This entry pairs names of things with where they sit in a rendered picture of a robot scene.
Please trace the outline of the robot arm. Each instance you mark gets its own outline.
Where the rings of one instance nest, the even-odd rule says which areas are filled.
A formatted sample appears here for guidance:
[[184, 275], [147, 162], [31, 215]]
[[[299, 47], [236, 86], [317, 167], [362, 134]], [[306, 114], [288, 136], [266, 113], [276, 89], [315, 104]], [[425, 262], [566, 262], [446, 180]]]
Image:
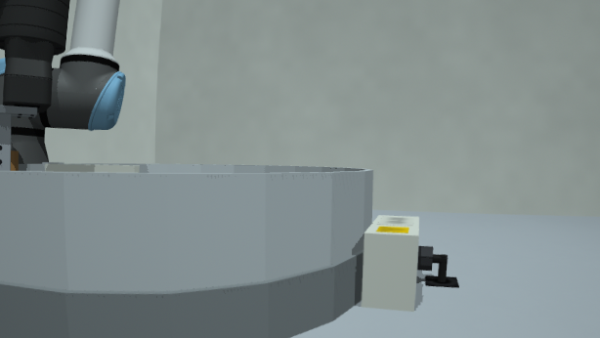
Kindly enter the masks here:
[[121, 111], [125, 74], [113, 57], [120, 0], [77, 0], [70, 50], [52, 68], [51, 106], [12, 117], [11, 150], [19, 164], [49, 162], [45, 128], [109, 130]]

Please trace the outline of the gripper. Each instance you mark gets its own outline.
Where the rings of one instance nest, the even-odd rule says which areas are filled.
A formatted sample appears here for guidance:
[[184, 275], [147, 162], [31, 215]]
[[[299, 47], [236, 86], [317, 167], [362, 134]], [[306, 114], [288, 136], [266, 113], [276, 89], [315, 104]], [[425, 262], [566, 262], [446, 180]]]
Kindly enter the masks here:
[[6, 62], [0, 170], [11, 171], [12, 116], [32, 118], [51, 106], [52, 60], [65, 51], [69, 2], [0, 0], [0, 49]]

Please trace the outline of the bronze bushing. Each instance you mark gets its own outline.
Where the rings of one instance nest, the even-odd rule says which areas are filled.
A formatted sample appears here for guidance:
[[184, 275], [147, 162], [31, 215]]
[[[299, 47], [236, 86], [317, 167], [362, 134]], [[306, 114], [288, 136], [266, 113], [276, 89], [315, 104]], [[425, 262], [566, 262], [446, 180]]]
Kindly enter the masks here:
[[11, 150], [11, 171], [19, 171], [19, 152]]

